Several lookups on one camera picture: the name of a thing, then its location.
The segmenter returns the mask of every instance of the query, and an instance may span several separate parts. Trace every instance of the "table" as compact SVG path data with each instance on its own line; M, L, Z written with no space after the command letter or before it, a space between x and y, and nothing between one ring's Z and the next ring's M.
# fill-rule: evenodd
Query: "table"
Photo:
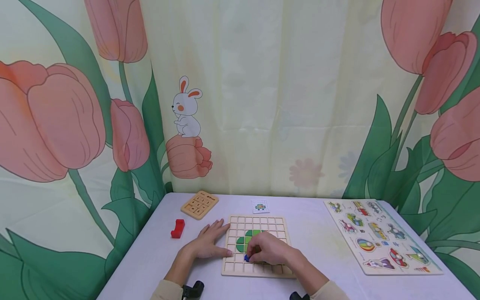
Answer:
M193 194L165 195L97 300L149 300L177 251L201 228L231 214L252 213L251 199L266 199L271 216L286 219L290 241L310 262L335 281L351 300L462 299L474 300L468 290L387 203L382 206L444 271L439 276L366 276L338 231L322 199L217 195L219 203L200 221L180 211ZM172 239L176 219L185 220L182 237ZM220 238L217 246L225 246ZM220 274L220 259L197 260L187 285L205 283L204 300L288 300L305 291L295 279L231 277Z

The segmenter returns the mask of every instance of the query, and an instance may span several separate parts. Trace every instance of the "person's left hand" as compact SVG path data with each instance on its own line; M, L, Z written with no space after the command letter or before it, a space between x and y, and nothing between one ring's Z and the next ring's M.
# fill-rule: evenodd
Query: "person's left hand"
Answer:
M223 225L223 219L205 226L198 237L188 243L188 247L197 258L233 256L232 251L215 246L215 240L222 236L229 228L230 223Z

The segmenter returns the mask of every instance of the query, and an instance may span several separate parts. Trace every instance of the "curtain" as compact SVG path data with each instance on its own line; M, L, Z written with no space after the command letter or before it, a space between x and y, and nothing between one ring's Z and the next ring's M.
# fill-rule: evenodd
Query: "curtain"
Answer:
M94 299L162 197L202 189L385 200L480 299L479 15L2 2L0 298Z

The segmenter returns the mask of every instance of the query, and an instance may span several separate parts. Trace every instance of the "rabbit illustration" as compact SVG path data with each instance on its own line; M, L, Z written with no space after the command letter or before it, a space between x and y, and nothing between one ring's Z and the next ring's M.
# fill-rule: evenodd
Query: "rabbit illustration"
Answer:
M188 77L183 76L180 78L180 93L173 99L172 110L178 117L174 123L182 137L195 137L200 134L201 127L193 115L197 112L197 99L202 97L202 91L194 88L186 93L187 87Z

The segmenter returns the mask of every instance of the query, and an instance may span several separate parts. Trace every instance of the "wooden puzzle board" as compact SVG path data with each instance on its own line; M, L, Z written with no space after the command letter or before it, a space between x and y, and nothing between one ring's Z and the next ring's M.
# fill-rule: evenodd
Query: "wooden puzzle board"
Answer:
M226 257L222 263L222 275L295 278L285 265L267 263L248 263L244 257L250 239L262 231L268 231L290 245L290 236L285 219L277 216L230 216L230 230L225 237L225 247L233 252L233 257Z
M324 203L366 275L443 274L376 200Z
M181 207L181 211L194 219L201 220L218 203L218 198L199 191Z

